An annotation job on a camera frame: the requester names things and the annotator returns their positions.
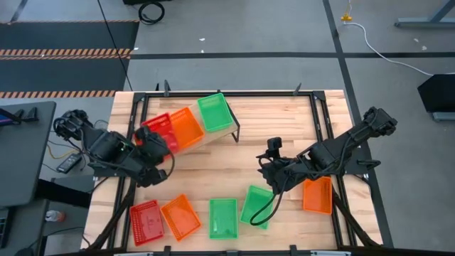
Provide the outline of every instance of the plastic basket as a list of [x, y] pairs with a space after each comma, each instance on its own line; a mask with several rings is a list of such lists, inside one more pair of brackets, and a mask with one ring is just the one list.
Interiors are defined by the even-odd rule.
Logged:
[[332, 214], [332, 179], [321, 177], [304, 181], [304, 210]]
[[202, 226], [185, 194], [167, 203], [161, 208], [161, 212], [179, 242]]
[[131, 224], [136, 246], [162, 238], [164, 236], [163, 222], [156, 200], [132, 206], [129, 209]]
[[[245, 199], [245, 203], [243, 204], [242, 215], [240, 217], [240, 221], [243, 223], [250, 224], [251, 217], [262, 207], [264, 207], [272, 198], [273, 193], [268, 191], [267, 189], [259, 188], [256, 186], [250, 186], [248, 189], [247, 198]], [[254, 222], [259, 222], [264, 220], [272, 211], [272, 204], [271, 203], [265, 210], [263, 210], [255, 219]], [[258, 227], [262, 229], [267, 229], [269, 226], [269, 222], [263, 223]]]
[[210, 239], [237, 239], [239, 237], [237, 199], [210, 199], [209, 218], [208, 237]]
[[222, 93], [201, 98], [198, 105], [207, 131], [216, 132], [232, 124], [232, 115]]
[[187, 148], [204, 137], [204, 131], [187, 107], [171, 114], [171, 122], [179, 149]]
[[178, 151], [178, 143], [175, 132], [172, 127], [171, 117], [168, 113], [159, 115], [153, 119], [142, 123], [150, 128], [151, 131], [160, 134], [166, 141], [168, 148], [176, 153]]

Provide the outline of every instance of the white cable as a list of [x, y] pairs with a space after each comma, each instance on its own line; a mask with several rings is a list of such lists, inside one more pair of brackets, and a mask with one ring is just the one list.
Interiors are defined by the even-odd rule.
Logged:
[[[352, 9], [353, 9], [353, 7], [352, 7], [352, 5], [351, 5], [351, 3], [350, 3], [350, 0], [349, 0], [349, 7], [350, 7], [350, 9], [349, 9], [349, 14], [348, 14], [348, 15], [350, 16], [350, 12], [351, 12]], [[383, 58], [384, 60], [386, 60], [386, 61], [388, 61], [388, 62], [390, 62], [390, 63], [395, 63], [395, 64], [399, 64], [399, 65], [406, 66], [406, 67], [408, 67], [408, 68], [412, 68], [413, 70], [416, 70], [416, 71], [418, 71], [418, 72], [420, 72], [420, 73], [422, 73], [422, 74], [424, 74], [424, 75], [429, 75], [429, 76], [433, 76], [433, 75], [434, 75], [434, 74], [427, 73], [427, 72], [425, 72], [425, 71], [423, 71], [423, 70], [420, 70], [420, 69], [418, 69], [418, 68], [416, 68], [416, 67], [413, 67], [413, 66], [411, 66], [411, 65], [409, 65], [409, 64], [401, 63], [400, 61], [390, 60], [390, 59], [384, 57], [384, 56], [383, 56], [382, 54], [380, 54], [377, 50], [375, 50], [375, 49], [370, 45], [370, 43], [368, 42], [368, 39], [367, 39], [367, 30], [365, 29], [365, 27], [363, 27], [363, 26], [360, 25], [359, 23], [354, 23], [354, 22], [346, 23], [346, 22], [344, 21], [343, 24], [344, 24], [344, 25], [353, 25], [353, 26], [357, 26], [357, 27], [363, 29], [363, 36], [365, 37], [365, 43], [367, 44], [367, 46], [368, 46], [372, 51], [374, 51], [376, 54], [378, 54], [381, 58]], [[455, 72], [453, 72], [453, 73], [445, 73], [445, 75], [454, 75], [454, 74], [455, 74]]]

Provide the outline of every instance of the green plastic crate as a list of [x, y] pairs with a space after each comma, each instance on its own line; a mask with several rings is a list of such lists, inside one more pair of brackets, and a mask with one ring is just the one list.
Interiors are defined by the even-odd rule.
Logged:
[[[247, 198], [245, 199], [245, 204], [243, 205], [242, 215], [240, 221], [243, 223], [250, 224], [251, 217], [262, 207], [264, 207], [270, 199], [273, 197], [273, 193], [267, 189], [259, 188], [256, 186], [250, 186], [248, 189]], [[272, 212], [271, 203], [265, 210], [263, 210], [256, 218], [255, 222], [264, 220], [270, 212]], [[267, 229], [269, 222], [263, 223], [258, 227], [262, 229]]]
[[208, 132], [226, 129], [232, 124], [232, 116], [222, 93], [200, 98], [198, 105], [204, 127]]
[[210, 199], [209, 216], [208, 237], [210, 239], [237, 239], [239, 237], [237, 199]]

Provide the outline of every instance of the concrete floor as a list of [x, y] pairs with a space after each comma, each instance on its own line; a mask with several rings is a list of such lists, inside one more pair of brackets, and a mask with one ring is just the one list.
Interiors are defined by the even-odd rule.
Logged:
[[[339, 22], [344, 0], [330, 0], [345, 52], [370, 52], [359, 28]], [[428, 16], [440, 0], [353, 0], [355, 22], [368, 30], [381, 52], [454, 51], [454, 29], [395, 28], [398, 17]], [[107, 19], [137, 18], [137, 11], [120, 0], [101, 0]], [[13, 16], [19, 0], [0, 3], [0, 21]], [[139, 27], [136, 54], [326, 52], [335, 48], [323, 3], [319, 0], [174, 0], [164, 2], [166, 16], [155, 26]], [[455, 17], [455, 11], [449, 14]], [[28, 0], [19, 20], [100, 20], [95, 0]], [[454, 58], [406, 58], [430, 73], [455, 71]], [[417, 87], [428, 77], [379, 58], [347, 59], [361, 113], [382, 107], [398, 120], [391, 137], [371, 140], [385, 212], [395, 247], [455, 252], [455, 124], [436, 123], [424, 111]], [[335, 58], [218, 58], [131, 60], [128, 75], [135, 90], [153, 90], [167, 79], [172, 90], [204, 89], [343, 89]], [[0, 105], [26, 100], [0, 100]], [[112, 98], [55, 99], [56, 116], [69, 109], [90, 111], [90, 119], [108, 120]], [[64, 148], [53, 147], [56, 154]], [[46, 156], [45, 163], [56, 166]], [[69, 175], [91, 174], [86, 168]], [[44, 168], [42, 178], [60, 174]], [[80, 234], [54, 236], [47, 254], [76, 251]]]

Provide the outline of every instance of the wooden table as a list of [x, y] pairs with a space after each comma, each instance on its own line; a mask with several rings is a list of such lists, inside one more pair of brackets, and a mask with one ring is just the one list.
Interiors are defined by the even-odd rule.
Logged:
[[[326, 101], [333, 133], [338, 136], [352, 127], [348, 106], [342, 90], [326, 90]], [[109, 120], [109, 130], [127, 133], [133, 92], [117, 92]], [[164, 223], [164, 238], [135, 247], [130, 231], [128, 251], [162, 251], [170, 245], [173, 251], [206, 250], [288, 250], [297, 245], [299, 250], [336, 248], [331, 217], [302, 210], [302, 184], [283, 196], [277, 214], [270, 220], [268, 230], [239, 223], [237, 240], [211, 240], [208, 238], [208, 201], [211, 198], [237, 198], [238, 213], [242, 209], [250, 185], [268, 188], [257, 172], [257, 155], [267, 148], [267, 140], [281, 137], [282, 156], [295, 156], [316, 142], [314, 121], [309, 97], [226, 97], [237, 117], [240, 142], [231, 136], [217, 139], [191, 153], [179, 156], [176, 169], [169, 180], [148, 188], [138, 188], [134, 204], [156, 199], [160, 206], [179, 194], [186, 194], [197, 212], [203, 227], [188, 238], [177, 242]], [[148, 118], [192, 105], [196, 98], [156, 97], [150, 99]], [[321, 106], [317, 105], [320, 120]], [[352, 176], [344, 178], [350, 211], [370, 237], [381, 243], [370, 189]], [[118, 178], [111, 177], [92, 197], [85, 234], [93, 241], [112, 215]], [[348, 241], [343, 216], [343, 240]], [[120, 246], [124, 221], [117, 226], [115, 245]]]

